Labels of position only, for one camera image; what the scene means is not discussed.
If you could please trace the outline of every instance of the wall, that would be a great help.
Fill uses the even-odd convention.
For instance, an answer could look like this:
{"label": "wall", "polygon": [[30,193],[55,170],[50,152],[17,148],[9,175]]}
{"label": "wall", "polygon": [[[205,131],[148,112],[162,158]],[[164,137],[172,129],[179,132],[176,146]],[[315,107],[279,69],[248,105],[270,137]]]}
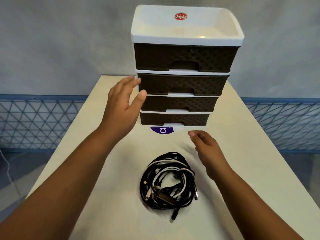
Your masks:
{"label": "wall", "polygon": [[100,74],[133,74],[138,4],[230,9],[240,96],[320,97],[320,0],[0,0],[0,94],[87,95]]}

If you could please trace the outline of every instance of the brown drawer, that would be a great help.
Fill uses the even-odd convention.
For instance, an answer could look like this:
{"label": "brown drawer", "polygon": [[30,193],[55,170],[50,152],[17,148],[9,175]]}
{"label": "brown drawer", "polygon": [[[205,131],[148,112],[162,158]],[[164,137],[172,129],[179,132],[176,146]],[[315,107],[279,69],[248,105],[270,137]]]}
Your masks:
{"label": "brown drawer", "polygon": [[210,114],[140,113],[142,125],[178,123],[185,126],[205,126]]}
{"label": "brown drawer", "polygon": [[230,72],[239,47],[134,43],[138,70]]}
{"label": "brown drawer", "polygon": [[218,97],[147,96],[143,111],[166,112],[167,109],[186,109],[189,112],[213,112]]}
{"label": "brown drawer", "polygon": [[138,73],[139,90],[147,94],[168,95],[169,92],[193,93],[194,95],[220,96],[227,76],[188,76]]}

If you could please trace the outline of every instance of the floor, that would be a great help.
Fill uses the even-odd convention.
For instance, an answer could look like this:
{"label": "floor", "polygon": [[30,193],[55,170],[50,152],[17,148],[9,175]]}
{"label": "floor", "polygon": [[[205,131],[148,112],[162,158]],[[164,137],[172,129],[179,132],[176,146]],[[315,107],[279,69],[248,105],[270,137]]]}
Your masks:
{"label": "floor", "polygon": [[[0,222],[23,202],[52,153],[4,153],[10,163],[0,158]],[[320,154],[282,154],[290,168],[320,207]]]}

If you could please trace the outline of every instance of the tabletop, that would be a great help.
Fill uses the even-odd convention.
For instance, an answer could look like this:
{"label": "tabletop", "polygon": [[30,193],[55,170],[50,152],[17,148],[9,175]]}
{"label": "tabletop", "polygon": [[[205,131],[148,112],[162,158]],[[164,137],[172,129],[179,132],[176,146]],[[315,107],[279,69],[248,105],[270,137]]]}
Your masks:
{"label": "tabletop", "polygon": [[[98,127],[109,89],[121,78],[100,77],[29,194]],[[320,209],[228,82],[202,129],[217,140],[234,171],[302,238],[320,236]],[[206,175],[188,130],[159,134],[138,118],[109,154],[70,239],[243,239],[217,186]],[[170,151],[186,158],[199,190],[199,200],[181,209],[173,223],[171,210],[148,209],[139,193],[147,165]]]}

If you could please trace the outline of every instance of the white cord on floor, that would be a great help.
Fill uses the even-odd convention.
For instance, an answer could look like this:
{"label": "white cord on floor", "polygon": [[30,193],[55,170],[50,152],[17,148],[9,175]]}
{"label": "white cord on floor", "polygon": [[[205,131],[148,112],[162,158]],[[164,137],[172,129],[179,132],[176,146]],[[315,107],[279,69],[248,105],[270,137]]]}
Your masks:
{"label": "white cord on floor", "polygon": [[10,173],[9,173],[10,163],[9,163],[8,160],[4,157],[4,155],[3,155],[3,153],[2,153],[1,150],[0,150],[0,154],[1,154],[2,158],[3,158],[3,160],[4,160],[4,161],[7,163],[7,165],[8,165],[8,168],[7,168],[7,177],[8,177],[8,179],[9,179],[10,183],[11,183],[11,184],[14,186],[14,188],[16,189],[16,192],[17,192],[17,194],[18,194],[18,196],[19,196],[19,203],[20,203],[20,201],[21,201],[21,195],[20,195],[20,193],[19,193],[18,187],[17,187],[16,184],[12,181],[11,176],[10,176]]}

